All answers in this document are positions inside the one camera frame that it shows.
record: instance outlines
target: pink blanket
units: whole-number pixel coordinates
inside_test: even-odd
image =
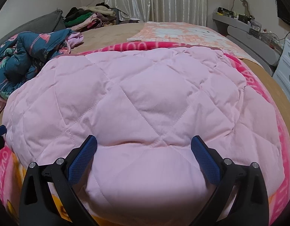
[[[79,196],[98,216],[126,225],[146,218],[161,225],[169,213],[168,225],[184,225],[206,203],[214,188],[190,154],[196,134],[238,164],[259,162],[272,195],[286,180],[281,150],[288,134],[281,128],[283,145],[276,107],[247,85],[237,63],[202,47],[53,59],[10,96],[7,142],[27,166],[64,157],[95,135],[98,151]],[[143,215],[144,207],[152,210]]]

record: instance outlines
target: metal bolt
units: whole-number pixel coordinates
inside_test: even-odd
[[[58,165],[61,165],[63,162],[64,162],[64,159],[63,159],[63,158],[59,158],[59,159],[57,159],[57,161],[56,161],[56,163],[57,163]]]
[[[257,162],[253,162],[252,166],[253,166],[254,168],[258,168],[258,167],[259,167],[259,165],[258,165]]]
[[[231,165],[232,164],[232,160],[229,159],[229,158],[225,158],[224,159],[224,163],[227,164],[227,165]]]
[[[36,163],[35,162],[31,162],[30,164],[29,164],[29,167],[30,168],[34,168],[36,166]]]

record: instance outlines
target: dark gray cushion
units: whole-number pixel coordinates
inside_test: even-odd
[[[52,13],[38,17],[17,27],[13,31],[5,35],[2,39],[0,39],[0,46],[10,37],[23,31],[32,31],[37,34],[42,34],[51,33],[62,29],[65,29],[65,25],[62,19],[62,10],[57,9]]]

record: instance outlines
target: blue gripper pad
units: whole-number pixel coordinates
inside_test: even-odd
[[[7,129],[4,125],[0,126],[0,136],[4,135],[7,133]]]
[[[192,138],[191,150],[200,168],[209,182],[217,186],[221,180],[221,171],[207,149],[196,136]]]
[[[97,151],[97,146],[96,138],[91,136],[72,162],[67,176],[67,181],[71,187],[80,181],[88,163]]]

